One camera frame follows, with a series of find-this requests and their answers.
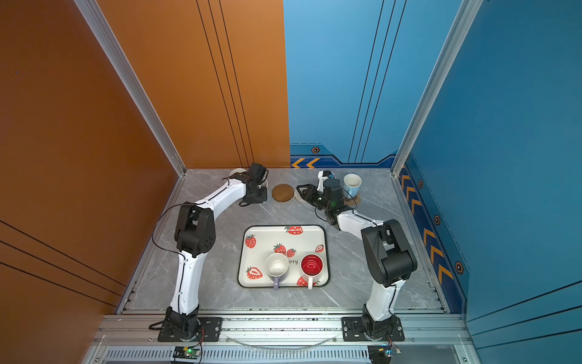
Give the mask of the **paw shaped brown coaster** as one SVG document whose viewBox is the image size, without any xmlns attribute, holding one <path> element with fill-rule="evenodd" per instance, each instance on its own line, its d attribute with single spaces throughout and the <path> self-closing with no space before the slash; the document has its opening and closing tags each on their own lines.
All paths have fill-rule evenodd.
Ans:
<svg viewBox="0 0 582 364">
<path fill-rule="evenodd" d="M 359 195 L 355 196 L 354 198 L 352 197 L 348 197 L 348 198 L 344 198 L 344 203 L 347 206 L 356 208 L 357 206 L 359 206 L 362 203 L 362 199 Z"/>
</svg>

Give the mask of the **light wooden round coaster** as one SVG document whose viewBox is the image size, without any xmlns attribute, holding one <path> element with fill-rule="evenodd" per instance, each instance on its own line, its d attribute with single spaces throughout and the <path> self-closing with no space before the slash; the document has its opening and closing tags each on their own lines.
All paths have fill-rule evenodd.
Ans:
<svg viewBox="0 0 582 364">
<path fill-rule="evenodd" d="M 279 184 L 272 190 L 272 197 L 279 203 L 286 203 L 294 197 L 294 189 L 289 184 Z"/>
</svg>

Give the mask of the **light blue mug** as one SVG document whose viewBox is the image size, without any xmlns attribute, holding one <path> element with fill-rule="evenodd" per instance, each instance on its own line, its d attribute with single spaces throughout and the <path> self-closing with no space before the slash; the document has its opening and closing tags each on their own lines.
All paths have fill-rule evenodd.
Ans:
<svg viewBox="0 0 582 364">
<path fill-rule="evenodd" d="M 356 198 L 362 186 L 362 178 L 357 174 L 346 174 L 342 180 L 343 194 L 346 199 Z"/>
</svg>

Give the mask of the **red interior mug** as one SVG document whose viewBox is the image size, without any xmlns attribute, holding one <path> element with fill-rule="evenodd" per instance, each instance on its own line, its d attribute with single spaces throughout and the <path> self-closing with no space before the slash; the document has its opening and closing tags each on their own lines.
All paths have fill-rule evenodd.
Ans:
<svg viewBox="0 0 582 364">
<path fill-rule="evenodd" d="M 309 253 L 305 255 L 300 262 L 302 280 L 306 287 L 311 290 L 324 271 L 323 259 L 318 254 Z"/>
</svg>

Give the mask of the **lavender mug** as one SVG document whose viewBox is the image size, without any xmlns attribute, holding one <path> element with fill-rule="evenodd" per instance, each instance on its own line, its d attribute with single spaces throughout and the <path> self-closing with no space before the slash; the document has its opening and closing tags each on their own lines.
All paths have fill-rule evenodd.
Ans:
<svg viewBox="0 0 582 364">
<path fill-rule="evenodd" d="M 273 289 L 278 291 L 289 271 L 289 259 L 283 253 L 273 253 L 265 260 L 265 271 L 273 281 Z"/>
</svg>

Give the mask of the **white mug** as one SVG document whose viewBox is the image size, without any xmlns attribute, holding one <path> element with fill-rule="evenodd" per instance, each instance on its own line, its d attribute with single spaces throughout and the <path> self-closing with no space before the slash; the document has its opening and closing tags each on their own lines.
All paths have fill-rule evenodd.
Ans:
<svg viewBox="0 0 582 364">
<path fill-rule="evenodd" d="M 242 174 L 245 173 L 247 170 L 245 168 L 235 168 L 229 174 L 229 178 L 233 177 L 235 174 Z"/>
</svg>

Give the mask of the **colourful zigzag rope coaster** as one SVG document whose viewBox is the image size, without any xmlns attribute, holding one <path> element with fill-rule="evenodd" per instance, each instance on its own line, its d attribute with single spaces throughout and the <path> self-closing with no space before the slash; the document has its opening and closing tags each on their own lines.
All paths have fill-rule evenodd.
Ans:
<svg viewBox="0 0 582 364">
<path fill-rule="evenodd" d="M 300 193 L 295 190 L 294 191 L 294 198 L 299 201 L 300 203 L 306 203 L 305 200 L 303 200 L 303 198 L 300 196 Z"/>
</svg>

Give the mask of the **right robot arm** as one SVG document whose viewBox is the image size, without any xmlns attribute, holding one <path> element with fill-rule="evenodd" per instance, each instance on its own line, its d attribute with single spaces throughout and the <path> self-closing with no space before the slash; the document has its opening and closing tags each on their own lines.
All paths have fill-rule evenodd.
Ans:
<svg viewBox="0 0 582 364">
<path fill-rule="evenodd" d="M 317 185 L 300 184 L 296 191 L 317 212 L 325 214 L 328 224 L 359 238 L 363 244 L 374 284 L 362 316 L 342 319 L 344 340 L 403 342 L 404 328 L 394 306 L 418 262 L 400 222 L 375 220 L 347 206 L 336 178 L 320 177 Z"/>
</svg>

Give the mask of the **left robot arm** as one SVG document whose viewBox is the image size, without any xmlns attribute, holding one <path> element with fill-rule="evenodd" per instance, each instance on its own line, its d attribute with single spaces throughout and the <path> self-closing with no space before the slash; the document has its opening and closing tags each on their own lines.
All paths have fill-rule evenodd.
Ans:
<svg viewBox="0 0 582 364">
<path fill-rule="evenodd" d="M 194 341 L 202 331 L 199 323 L 199 287 L 203 265 L 208 252 L 216 242 L 215 220 L 238 202 L 246 207 L 264 203 L 268 190 L 264 186 L 268 170 L 253 163 L 243 172 L 233 172 L 224 184 L 201 200 L 185 202 L 178 206 L 174 240 L 177 245 L 179 268 L 174 296 L 159 326 L 160 342 Z"/>
</svg>

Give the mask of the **strawberry print white tray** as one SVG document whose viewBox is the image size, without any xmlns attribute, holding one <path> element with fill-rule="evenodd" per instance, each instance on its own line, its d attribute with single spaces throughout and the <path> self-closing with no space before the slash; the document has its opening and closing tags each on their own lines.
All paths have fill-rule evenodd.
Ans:
<svg viewBox="0 0 582 364">
<path fill-rule="evenodd" d="M 244 288 L 316 288 L 330 280 L 323 227 L 257 225 L 242 240 L 238 283 Z"/>
</svg>

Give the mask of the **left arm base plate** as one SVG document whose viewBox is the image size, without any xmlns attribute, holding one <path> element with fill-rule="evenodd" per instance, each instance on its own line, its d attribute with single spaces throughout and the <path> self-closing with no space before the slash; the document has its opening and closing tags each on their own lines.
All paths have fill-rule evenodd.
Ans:
<svg viewBox="0 0 582 364">
<path fill-rule="evenodd" d="M 162 321 L 158 342 L 218 342 L 223 320 L 220 317 L 166 318 Z"/>
</svg>

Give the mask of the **aluminium front rail frame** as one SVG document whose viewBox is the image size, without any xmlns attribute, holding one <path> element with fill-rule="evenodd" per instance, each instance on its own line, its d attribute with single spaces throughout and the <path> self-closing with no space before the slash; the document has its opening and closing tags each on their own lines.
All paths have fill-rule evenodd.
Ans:
<svg viewBox="0 0 582 364">
<path fill-rule="evenodd" d="M 84 363 L 176 363 L 177 346 L 202 349 L 201 363 L 371 363 L 368 346 L 394 346 L 391 363 L 479 363 L 459 315 L 398 312 L 406 339 L 344 341 L 341 319 L 354 310 L 203 311 L 223 320 L 218 342 L 158 342 L 162 315 L 108 315 L 100 324 Z"/>
</svg>

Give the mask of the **left aluminium corner post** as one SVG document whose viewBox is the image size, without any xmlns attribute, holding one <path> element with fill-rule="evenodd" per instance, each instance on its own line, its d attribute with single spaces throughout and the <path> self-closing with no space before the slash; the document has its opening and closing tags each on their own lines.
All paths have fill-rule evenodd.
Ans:
<svg viewBox="0 0 582 364">
<path fill-rule="evenodd" d="M 171 163 L 174 171 L 176 171 L 178 176 L 183 177 L 186 174 L 186 165 L 180 157 L 180 153 L 178 153 L 176 146 L 163 125 L 159 114 L 156 112 L 152 101 L 147 95 L 98 2 L 94 0 L 75 0 L 74 3 L 147 123 L 159 146 L 162 148 L 168 161 Z"/>
</svg>

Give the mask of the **aluminium corner post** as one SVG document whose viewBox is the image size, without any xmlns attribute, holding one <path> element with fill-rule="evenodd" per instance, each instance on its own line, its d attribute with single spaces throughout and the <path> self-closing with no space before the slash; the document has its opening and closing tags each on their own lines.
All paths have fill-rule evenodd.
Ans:
<svg viewBox="0 0 582 364">
<path fill-rule="evenodd" d="M 482 4 L 483 0 L 465 0 L 460 4 L 390 169 L 393 177 L 400 175 Z"/>
<path fill-rule="evenodd" d="M 147 95 L 98 2 L 94 0 L 75 0 L 74 3 L 147 123 L 159 146 L 162 148 L 168 161 L 171 163 L 174 171 L 176 171 L 178 176 L 183 177 L 186 174 L 186 165 L 180 157 L 180 153 L 178 153 L 176 146 L 163 125 L 159 114 L 156 112 L 152 101 Z"/>
</svg>

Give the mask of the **right aluminium corner post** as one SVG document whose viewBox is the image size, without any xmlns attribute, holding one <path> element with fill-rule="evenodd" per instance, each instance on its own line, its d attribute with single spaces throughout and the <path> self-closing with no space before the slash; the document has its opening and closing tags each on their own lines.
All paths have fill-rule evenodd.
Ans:
<svg viewBox="0 0 582 364">
<path fill-rule="evenodd" d="M 393 177 L 400 175 L 482 4 L 483 0 L 465 0 L 460 4 L 390 169 Z"/>
</svg>

